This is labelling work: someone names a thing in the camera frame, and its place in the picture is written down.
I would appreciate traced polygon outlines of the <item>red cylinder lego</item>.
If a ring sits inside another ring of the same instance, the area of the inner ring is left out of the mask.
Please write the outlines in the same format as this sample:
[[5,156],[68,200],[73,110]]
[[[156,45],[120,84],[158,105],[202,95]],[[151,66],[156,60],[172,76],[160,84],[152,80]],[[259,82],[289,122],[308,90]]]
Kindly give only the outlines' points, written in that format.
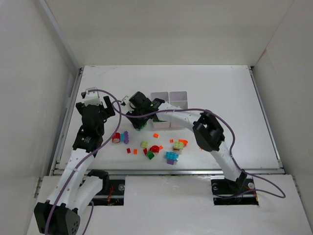
[[112,137],[113,143],[119,143],[121,141],[121,135],[120,133],[116,132]]

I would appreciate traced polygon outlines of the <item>purple flower lego piece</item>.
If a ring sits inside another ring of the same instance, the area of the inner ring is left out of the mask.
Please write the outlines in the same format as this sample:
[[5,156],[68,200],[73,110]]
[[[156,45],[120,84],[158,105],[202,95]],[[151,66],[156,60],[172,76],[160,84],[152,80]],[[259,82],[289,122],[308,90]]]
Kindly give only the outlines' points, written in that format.
[[120,137],[121,137],[121,141],[123,143],[125,143],[125,144],[129,143],[129,133],[128,133],[128,131],[125,131],[125,132],[121,133]]

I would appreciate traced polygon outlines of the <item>lime pink lego brick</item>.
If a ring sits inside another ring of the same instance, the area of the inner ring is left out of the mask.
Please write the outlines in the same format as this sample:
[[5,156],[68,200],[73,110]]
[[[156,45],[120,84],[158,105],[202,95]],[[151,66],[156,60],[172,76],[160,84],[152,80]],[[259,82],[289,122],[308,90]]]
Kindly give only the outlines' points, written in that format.
[[173,150],[176,152],[182,151],[184,149],[184,143],[180,141],[175,141],[173,145]]

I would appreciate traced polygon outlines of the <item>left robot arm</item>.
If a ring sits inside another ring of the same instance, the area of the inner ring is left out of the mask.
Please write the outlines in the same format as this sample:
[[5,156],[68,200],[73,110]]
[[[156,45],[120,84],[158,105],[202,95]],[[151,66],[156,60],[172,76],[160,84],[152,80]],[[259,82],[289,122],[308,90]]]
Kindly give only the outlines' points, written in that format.
[[108,96],[85,95],[76,104],[82,125],[76,135],[64,172],[44,203],[38,202],[34,216],[38,230],[44,235],[75,235],[81,215],[93,197],[109,183],[108,173],[95,170],[85,177],[98,148],[103,142],[104,124],[115,115]]

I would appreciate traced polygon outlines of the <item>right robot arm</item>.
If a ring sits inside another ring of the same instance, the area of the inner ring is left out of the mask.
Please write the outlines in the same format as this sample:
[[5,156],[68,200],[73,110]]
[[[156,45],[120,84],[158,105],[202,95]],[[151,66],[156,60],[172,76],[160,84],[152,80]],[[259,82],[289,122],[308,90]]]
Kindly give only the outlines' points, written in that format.
[[150,100],[141,92],[125,98],[123,102],[129,110],[126,116],[135,129],[142,128],[150,119],[156,119],[175,123],[192,131],[197,145],[211,153],[223,171],[222,185],[226,186],[229,193],[235,194],[242,188],[246,174],[234,162],[224,142],[224,129],[214,114],[208,110],[175,107],[159,98]]

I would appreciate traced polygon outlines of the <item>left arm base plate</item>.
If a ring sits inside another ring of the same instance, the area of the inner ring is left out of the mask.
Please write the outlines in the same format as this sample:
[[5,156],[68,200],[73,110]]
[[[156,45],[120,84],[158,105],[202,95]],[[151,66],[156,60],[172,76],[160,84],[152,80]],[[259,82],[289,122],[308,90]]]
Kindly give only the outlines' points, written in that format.
[[112,179],[107,190],[97,193],[92,202],[95,206],[123,206],[124,193],[125,179]]

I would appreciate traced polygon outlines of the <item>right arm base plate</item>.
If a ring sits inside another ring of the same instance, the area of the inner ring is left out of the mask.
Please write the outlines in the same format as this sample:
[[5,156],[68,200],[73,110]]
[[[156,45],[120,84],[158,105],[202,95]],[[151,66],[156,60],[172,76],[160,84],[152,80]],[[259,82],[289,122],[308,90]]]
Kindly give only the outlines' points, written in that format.
[[254,180],[247,178],[242,186],[226,179],[212,179],[211,189],[213,194],[213,203],[215,206],[238,206],[238,205],[254,205],[258,206],[257,194]]

